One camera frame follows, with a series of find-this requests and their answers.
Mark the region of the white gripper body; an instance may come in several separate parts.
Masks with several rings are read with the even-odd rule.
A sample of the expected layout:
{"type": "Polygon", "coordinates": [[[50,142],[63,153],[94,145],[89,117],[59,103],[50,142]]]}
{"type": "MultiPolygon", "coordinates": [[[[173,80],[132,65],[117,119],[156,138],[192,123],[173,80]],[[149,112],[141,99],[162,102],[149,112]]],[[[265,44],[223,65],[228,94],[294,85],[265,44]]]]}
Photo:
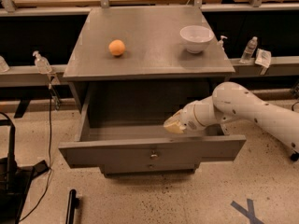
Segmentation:
{"type": "Polygon", "coordinates": [[[179,122],[184,130],[191,132],[203,131],[206,127],[217,124],[212,101],[194,101],[185,105],[180,110],[179,122]]]}

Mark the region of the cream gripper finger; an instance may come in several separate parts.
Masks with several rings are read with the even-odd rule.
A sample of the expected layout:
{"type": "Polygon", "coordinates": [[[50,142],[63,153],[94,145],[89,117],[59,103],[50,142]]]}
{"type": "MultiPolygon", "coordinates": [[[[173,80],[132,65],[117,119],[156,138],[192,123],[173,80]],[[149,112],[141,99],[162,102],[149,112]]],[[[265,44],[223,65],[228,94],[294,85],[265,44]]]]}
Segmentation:
{"type": "Polygon", "coordinates": [[[184,133],[185,127],[180,122],[165,123],[164,128],[170,133],[184,133]]]}
{"type": "Polygon", "coordinates": [[[174,115],[172,115],[170,118],[168,118],[164,122],[164,125],[167,125],[167,124],[170,124],[170,123],[178,123],[178,122],[180,122],[180,114],[181,114],[181,111],[179,110],[174,115]]]}

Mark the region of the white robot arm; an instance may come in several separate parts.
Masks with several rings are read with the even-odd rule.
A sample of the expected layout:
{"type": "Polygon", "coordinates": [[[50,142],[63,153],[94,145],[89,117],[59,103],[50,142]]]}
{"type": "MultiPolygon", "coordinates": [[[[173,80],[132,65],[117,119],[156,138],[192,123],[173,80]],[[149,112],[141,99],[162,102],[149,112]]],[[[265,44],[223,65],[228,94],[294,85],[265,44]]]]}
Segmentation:
{"type": "Polygon", "coordinates": [[[170,133],[198,133],[237,119],[255,123],[299,153],[299,113],[271,105],[234,82],[223,82],[211,96],[188,103],[164,122],[164,128],[170,133]]]}

